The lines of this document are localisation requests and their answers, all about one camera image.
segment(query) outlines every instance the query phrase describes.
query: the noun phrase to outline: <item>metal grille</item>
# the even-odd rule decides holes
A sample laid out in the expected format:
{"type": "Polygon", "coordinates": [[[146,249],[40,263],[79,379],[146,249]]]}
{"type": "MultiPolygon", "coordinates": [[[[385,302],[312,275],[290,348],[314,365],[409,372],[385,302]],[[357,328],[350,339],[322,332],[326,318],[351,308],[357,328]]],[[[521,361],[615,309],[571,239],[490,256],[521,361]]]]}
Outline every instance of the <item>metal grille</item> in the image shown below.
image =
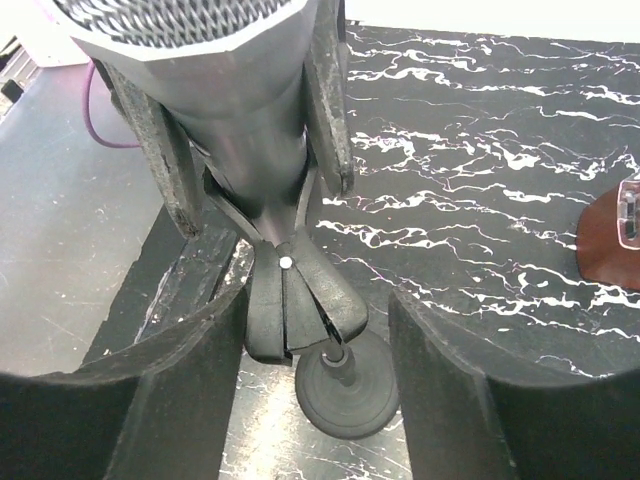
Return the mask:
{"type": "Polygon", "coordinates": [[[130,45],[175,48],[231,35],[291,0],[55,0],[84,28],[130,45]]]}

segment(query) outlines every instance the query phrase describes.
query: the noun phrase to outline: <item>purple cable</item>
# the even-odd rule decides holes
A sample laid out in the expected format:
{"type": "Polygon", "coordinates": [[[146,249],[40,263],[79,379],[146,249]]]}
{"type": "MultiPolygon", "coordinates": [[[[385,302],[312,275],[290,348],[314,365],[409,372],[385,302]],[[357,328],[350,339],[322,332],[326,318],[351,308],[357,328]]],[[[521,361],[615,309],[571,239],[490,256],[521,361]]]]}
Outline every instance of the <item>purple cable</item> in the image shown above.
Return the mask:
{"type": "Polygon", "coordinates": [[[105,140],[96,129],[93,128],[93,123],[91,122],[91,82],[93,80],[93,74],[96,71],[96,66],[92,61],[89,61],[89,66],[87,68],[87,76],[84,81],[84,86],[82,89],[82,118],[84,119],[84,125],[87,128],[87,132],[91,138],[93,138],[97,143],[102,145],[103,147],[108,148],[138,148],[140,145],[137,143],[114,143],[109,140],[105,140]]]}

